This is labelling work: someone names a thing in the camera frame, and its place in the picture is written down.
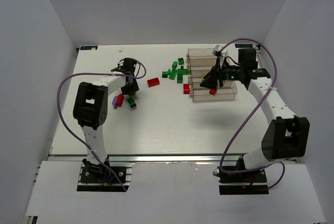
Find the purple curved lego piece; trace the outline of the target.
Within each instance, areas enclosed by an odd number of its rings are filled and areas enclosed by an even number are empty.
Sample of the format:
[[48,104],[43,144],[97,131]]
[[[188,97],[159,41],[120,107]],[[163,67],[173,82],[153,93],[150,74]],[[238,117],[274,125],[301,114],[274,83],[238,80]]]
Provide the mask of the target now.
[[112,101],[112,106],[113,106],[114,109],[117,109],[117,107],[118,107],[117,99],[118,99],[118,96],[115,96],[113,98],[113,101]]

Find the red curved lego piece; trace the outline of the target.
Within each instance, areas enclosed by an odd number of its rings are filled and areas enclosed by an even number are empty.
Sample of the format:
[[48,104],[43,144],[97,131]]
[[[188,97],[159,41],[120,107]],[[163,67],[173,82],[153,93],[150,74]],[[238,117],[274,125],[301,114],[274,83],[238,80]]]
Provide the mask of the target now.
[[124,95],[121,93],[118,95],[117,99],[116,99],[116,105],[117,107],[121,107],[124,101]]

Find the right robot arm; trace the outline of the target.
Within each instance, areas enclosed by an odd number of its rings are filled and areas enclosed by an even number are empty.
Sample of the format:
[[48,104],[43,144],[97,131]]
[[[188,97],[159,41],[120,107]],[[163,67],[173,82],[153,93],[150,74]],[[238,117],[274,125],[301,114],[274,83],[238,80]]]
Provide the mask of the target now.
[[238,50],[238,61],[230,65],[228,56],[218,48],[213,50],[216,63],[204,76],[200,86],[211,90],[222,87],[227,81],[239,81],[256,99],[267,119],[268,129],[260,147],[239,157],[236,172],[252,172],[270,164],[303,157],[306,153],[310,122],[297,116],[282,100],[273,87],[274,81],[257,62],[254,48]]

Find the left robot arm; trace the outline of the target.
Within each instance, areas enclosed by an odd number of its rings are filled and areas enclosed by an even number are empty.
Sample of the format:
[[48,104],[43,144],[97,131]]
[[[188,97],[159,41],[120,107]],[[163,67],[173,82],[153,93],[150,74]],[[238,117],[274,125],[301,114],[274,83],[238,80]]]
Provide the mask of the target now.
[[74,104],[73,116],[80,125],[85,142],[89,145],[84,164],[88,167],[99,167],[101,163],[108,165],[108,155],[103,139],[103,124],[108,115],[109,95],[121,90],[125,96],[134,96],[139,90],[135,77],[139,62],[133,58],[125,58],[117,68],[111,70],[112,75],[94,82],[81,82]]

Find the red long lego brick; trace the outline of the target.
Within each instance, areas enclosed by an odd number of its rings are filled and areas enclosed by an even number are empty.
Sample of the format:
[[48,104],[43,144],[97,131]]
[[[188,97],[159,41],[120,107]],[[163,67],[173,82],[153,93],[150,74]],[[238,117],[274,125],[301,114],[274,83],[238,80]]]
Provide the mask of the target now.
[[148,87],[157,86],[160,84],[158,77],[147,80]]

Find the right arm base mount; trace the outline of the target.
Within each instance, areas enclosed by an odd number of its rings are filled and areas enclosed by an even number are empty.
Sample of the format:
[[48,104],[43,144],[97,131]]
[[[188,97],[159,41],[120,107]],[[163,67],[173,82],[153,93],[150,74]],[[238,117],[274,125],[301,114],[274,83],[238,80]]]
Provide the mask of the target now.
[[223,173],[217,167],[213,175],[219,178],[220,195],[266,195],[269,194],[264,171],[248,173]]

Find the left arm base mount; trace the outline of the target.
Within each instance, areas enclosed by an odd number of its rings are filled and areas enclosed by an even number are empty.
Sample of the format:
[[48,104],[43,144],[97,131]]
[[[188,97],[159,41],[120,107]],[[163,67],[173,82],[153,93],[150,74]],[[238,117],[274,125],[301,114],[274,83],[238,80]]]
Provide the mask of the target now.
[[125,193],[132,179],[132,166],[128,164],[117,164],[111,166],[117,177],[123,184],[119,183],[116,176],[108,169],[99,165],[97,168],[89,167],[83,162],[77,183],[77,192],[120,192]]

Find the red small lego brick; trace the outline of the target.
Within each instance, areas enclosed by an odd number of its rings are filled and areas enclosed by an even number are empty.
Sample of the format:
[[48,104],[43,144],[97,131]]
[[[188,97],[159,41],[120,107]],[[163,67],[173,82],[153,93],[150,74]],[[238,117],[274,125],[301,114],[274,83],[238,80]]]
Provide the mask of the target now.
[[209,93],[210,93],[211,95],[215,95],[215,94],[217,93],[217,91],[216,91],[216,90],[212,90],[212,89],[210,89]]

